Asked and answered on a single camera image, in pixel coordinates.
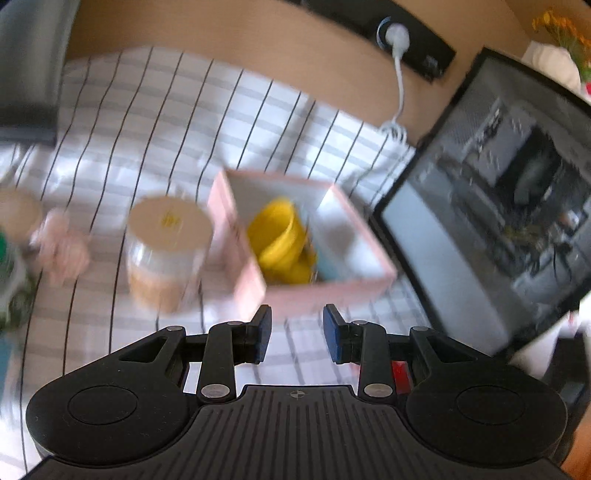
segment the yellow object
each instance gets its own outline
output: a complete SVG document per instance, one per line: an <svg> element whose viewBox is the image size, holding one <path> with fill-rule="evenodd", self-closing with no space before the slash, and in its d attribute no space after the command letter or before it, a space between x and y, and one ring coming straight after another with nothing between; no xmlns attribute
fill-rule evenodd
<svg viewBox="0 0 591 480"><path fill-rule="evenodd" d="M280 197L267 204L246 233L267 281L288 284L311 281L316 256L296 207L289 199Z"/></svg>

